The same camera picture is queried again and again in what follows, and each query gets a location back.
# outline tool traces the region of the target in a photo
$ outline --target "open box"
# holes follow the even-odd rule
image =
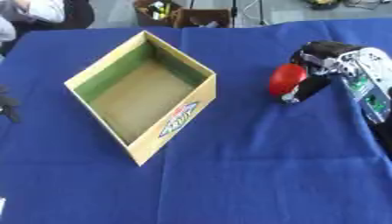
[[[215,98],[215,73],[142,31],[65,85],[138,165]]]

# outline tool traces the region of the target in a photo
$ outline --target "sleeve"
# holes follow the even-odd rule
[[[31,18],[61,23],[65,19],[64,0],[31,0],[25,14]]]
[[[14,26],[0,16],[0,42],[12,41],[17,36]]]

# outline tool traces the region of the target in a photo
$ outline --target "label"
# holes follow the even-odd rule
[[[196,101],[177,108],[169,119],[169,122],[159,134],[159,137],[164,137],[167,134],[182,128],[189,120],[189,117],[191,117],[192,112],[196,109],[198,104],[199,103]]]

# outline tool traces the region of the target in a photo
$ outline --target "box in background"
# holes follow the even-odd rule
[[[142,31],[65,85],[142,165],[215,98],[215,76]]]

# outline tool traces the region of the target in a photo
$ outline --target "gray floor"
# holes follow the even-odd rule
[[[392,17],[392,3],[379,4],[374,10],[346,7],[343,3],[334,10],[312,10],[304,0],[262,0],[262,2],[264,20],[269,24],[320,19]]]
[[[92,28],[109,28],[109,27],[130,27],[136,26],[137,20],[133,9],[135,0],[90,0],[95,10],[95,22]],[[174,0],[186,8],[189,7],[191,0]],[[243,16],[241,10],[254,0],[237,0],[240,13],[236,19],[236,27],[253,27],[258,26],[259,19],[251,19]],[[195,9],[230,9],[231,0],[195,0]],[[259,4],[255,3],[253,7],[247,10],[247,14],[252,18],[260,17]]]
[[[136,26],[137,20],[133,9],[135,0],[90,0],[96,15],[92,28]],[[191,0],[173,0],[189,7]],[[280,24],[289,21],[303,21],[334,18],[385,18],[392,17],[392,3],[381,4],[375,10],[348,8],[343,4],[335,10],[311,10],[304,0],[261,0],[246,10],[246,6],[255,0],[237,0],[239,15],[235,27],[255,27],[260,23],[260,10],[268,24]],[[195,0],[195,9],[230,9],[232,0]]]

